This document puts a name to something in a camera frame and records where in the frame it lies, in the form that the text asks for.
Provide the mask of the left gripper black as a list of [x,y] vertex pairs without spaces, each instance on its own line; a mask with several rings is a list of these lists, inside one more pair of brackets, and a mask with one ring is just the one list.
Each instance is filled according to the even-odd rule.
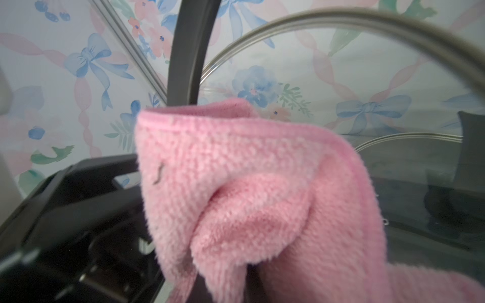
[[82,160],[42,181],[1,226],[2,302],[154,302],[164,283],[134,154]]

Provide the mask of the pink cloth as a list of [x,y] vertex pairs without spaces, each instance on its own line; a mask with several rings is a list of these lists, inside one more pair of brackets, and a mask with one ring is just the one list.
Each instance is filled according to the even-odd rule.
[[146,109],[135,141],[169,302],[197,276],[215,302],[242,302],[249,265],[270,302],[484,301],[467,276],[387,261],[368,171],[329,130],[231,99]]

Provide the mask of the glass pot lid black handle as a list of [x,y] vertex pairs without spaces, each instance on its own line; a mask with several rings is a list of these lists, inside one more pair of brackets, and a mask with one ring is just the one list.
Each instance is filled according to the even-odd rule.
[[404,133],[357,147],[392,261],[484,268],[484,116],[460,111],[458,123],[458,136]]

